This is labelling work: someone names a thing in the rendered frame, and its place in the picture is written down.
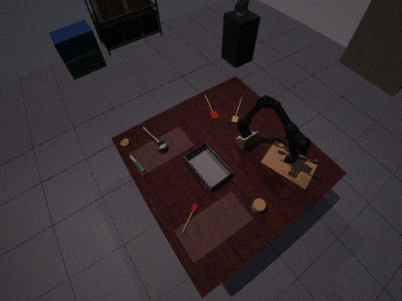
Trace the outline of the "tan wooden spoon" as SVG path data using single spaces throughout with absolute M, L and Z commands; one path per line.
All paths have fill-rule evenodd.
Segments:
M 242 98 L 243 98 L 243 97 L 242 97 Z M 241 98 L 241 101 L 240 101 L 240 104 L 239 104 L 239 107 L 238 107 L 236 116 L 233 116 L 231 122 L 234 122 L 234 123 L 237 123 L 237 122 L 238 122 L 239 117 L 237 117 L 237 114 L 238 114 L 238 111 L 239 111 L 239 108 L 240 108 L 240 105 L 241 105 L 241 102 L 242 102 L 242 98 Z

